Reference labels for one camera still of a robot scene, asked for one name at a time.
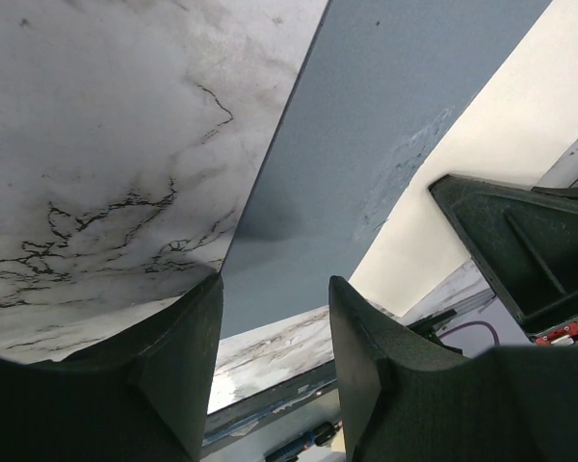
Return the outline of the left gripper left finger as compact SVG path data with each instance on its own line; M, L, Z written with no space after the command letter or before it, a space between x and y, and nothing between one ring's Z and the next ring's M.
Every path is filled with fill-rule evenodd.
M60 362L0 358L0 461L196 461L223 281Z

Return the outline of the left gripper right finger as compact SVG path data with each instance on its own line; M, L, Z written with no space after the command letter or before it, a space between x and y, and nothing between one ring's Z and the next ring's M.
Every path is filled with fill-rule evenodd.
M578 346L498 346L469 359L328 285L351 461L578 461Z

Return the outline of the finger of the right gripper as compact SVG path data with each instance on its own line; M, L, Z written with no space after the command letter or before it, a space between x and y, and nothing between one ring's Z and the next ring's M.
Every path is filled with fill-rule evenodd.
M578 188L522 190L445 175L429 192L524 331L578 320Z

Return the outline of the tan letter paper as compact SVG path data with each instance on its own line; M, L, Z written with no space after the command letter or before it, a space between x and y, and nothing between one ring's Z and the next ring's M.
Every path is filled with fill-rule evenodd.
M403 315L470 255L434 200L453 183L528 190L578 178L578 1L554 1L411 177L351 276Z

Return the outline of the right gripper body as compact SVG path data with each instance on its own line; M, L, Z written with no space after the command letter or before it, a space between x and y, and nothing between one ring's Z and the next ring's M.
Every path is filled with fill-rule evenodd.
M567 347L578 343L578 321L572 321L536 336L532 342L541 347Z

